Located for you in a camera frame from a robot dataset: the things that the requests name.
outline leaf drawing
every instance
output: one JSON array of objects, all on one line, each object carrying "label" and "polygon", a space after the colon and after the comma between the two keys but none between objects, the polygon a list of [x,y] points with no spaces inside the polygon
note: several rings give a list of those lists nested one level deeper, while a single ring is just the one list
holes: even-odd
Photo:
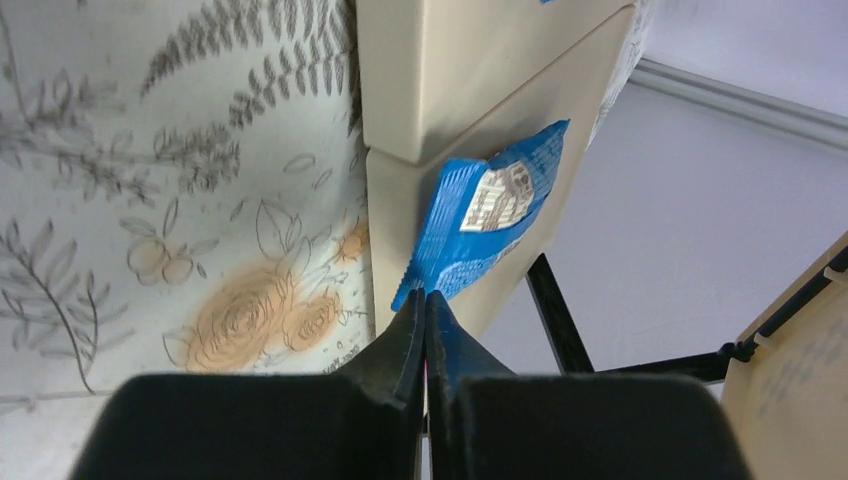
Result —
[{"label": "leaf drawing", "polygon": [[293,223],[294,217],[280,204],[268,200],[259,203],[256,211],[256,241],[265,258],[279,260],[286,254],[289,250],[288,232]]},{"label": "leaf drawing", "polygon": [[189,247],[188,254],[194,256],[209,253],[214,250],[215,247],[218,246],[218,243],[220,243],[220,240],[218,240],[217,238],[197,242],[191,247]]},{"label": "leaf drawing", "polygon": [[43,358],[51,358],[56,360],[68,360],[71,358],[77,358],[77,354],[75,354],[74,352],[60,348],[42,350],[38,353],[41,354]]},{"label": "leaf drawing", "polygon": [[129,340],[135,335],[135,329],[131,328],[123,333],[119,333],[118,335],[100,342],[100,351],[105,352],[107,350],[111,350],[119,345],[122,345],[124,342]]},{"label": "leaf drawing", "polygon": [[112,137],[112,143],[109,146],[109,152],[112,155],[116,153],[126,153],[132,146],[133,135],[129,130],[124,130],[115,134]]},{"label": "leaf drawing", "polygon": [[288,174],[303,173],[315,166],[315,155],[311,153],[300,154],[286,163],[283,172]]},{"label": "leaf drawing", "polygon": [[350,159],[350,163],[347,166],[347,171],[349,173],[353,173],[353,171],[356,170],[356,167],[358,167],[358,166],[359,166],[359,153],[357,153],[356,155],[353,156],[353,158]]},{"label": "leaf drawing", "polygon": [[76,240],[71,240],[60,248],[44,269],[44,283],[50,285],[53,281],[61,280],[71,268],[76,254]]},{"label": "leaf drawing", "polygon": [[177,27],[150,59],[141,86],[142,98],[170,75],[196,62],[220,56],[235,48],[259,47],[268,24],[276,40],[308,38],[312,25],[323,24],[326,0],[213,0],[191,14]]},{"label": "leaf drawing", "polygon": [[241,201],[236,205],[233,211],[230,213],[230,221],[235,221],[236,218],[241,214],[242,209],[244,208],[244,204],[247,202],[247,198],[242,198]]},{"label": "leaf drawing", "polygon": [[330,176],[333,174],[333,169],[328,168],[321,172],[321,175],[318,177],[318,180],[315,180],[315,183],[312,184],[312,190],[318,190],[330,179]]},{"label": "leaf drawing", "polygon": [[270,65],[270,57],[266,56],[263,61],[265,78],[260,79],[251,70],[248,73],[247,90],[233,93],[229,109],[230,126],[243,129],[268,108],[274,108],[281,100],[291,98],[292,91],[296,90],[300,95],[308,92],[313,97],[319,93],[351,95],[348,134],[352,133],[361,116],[357,52],[354,42],[349,38],[349,30],[337,27],[332,31],[336,32],[333,35],[337,38],[335,43],[330,40],[329,33],[323,33],[319,38],[296,40],[291,49],[282,46],[278,55],[279,73]]},{"label": "leaf drawing", "polygon": [[21,163],[21,156],[18,155],[18,152],[2,152],[0,153],[0,160],[2,160],[3,163],[9,165],[15,170],[24,169],[23,163]]},{"label": "leaf drawing", "polygon": [[29,246],[29,261],[33,266],[38,263],[44,252],[47,251],[51,240],[53,240],[53,222],[47,220]]},{"label": "leaf drawing", "polygon": [[147,220],[137,217],[124,217],[120,220],[121,228],[140,237],[156,237],[156,227]]},{"label": "leaf drawing", "polygon": [[29,340],[29,329],[29,322],[21,322],[15,326],[14,330],[12,330],[12,348],[16,352],[26,345]]},{"label": "leaf drawing", "polygon": [[[53,95],[64,101],[68,96],[64,77],[57,77],[53,87]],[[95,293],[96,282],[90,271],[85,275],[85,282],[77,272],[68,278],[77,242],[71,239],[50,255],[55,236],[53,221],[48,218],[25,247],[17,221],[14,218],[9,221],[5,234],[0,235],[0,252],[3,253],[0,261],[11,266],[0,278],[4,285],[14,285],[15,290],[5,286],[0,290],[9,307],[8,311],[0,310],[0,317],[19,322],[12,333],[14,350],[27,346],[40,349],[39,353],[45,358],[74,360],[80,381],[93,393],[87,375],[97,356],[101,327],[107,320],[98,309],[105,303],[110,288],[107,283]],[[125,307],[113,312],[113,317],[123,315]],[[41,348],[61,331],[69,344]]]},{"label": "leaf drawing", "polygon": [[171,200],[171,203],[168,204],[168,209],[165,211],[165,220],[162,224],[162,237],[168,238],[168,235],[171,234],[171,231],[174,229],[174,225],[177,223],[177,214],[179,213],[180,201],[178,198],[174,198]]}]

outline wall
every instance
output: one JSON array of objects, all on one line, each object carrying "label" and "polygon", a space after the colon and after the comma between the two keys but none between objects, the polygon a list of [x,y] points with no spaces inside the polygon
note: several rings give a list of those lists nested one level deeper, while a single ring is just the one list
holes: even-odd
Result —
[{"label": "wall", "polygon": [[848,116],[848,2],[657,1],[646,58]]},{"label": "wall", "polygon": [[[549,261],[597,369],[732,340],[848,229],[848,158],[628,85]],[[555,372],[526,286],[484,344]]]}]

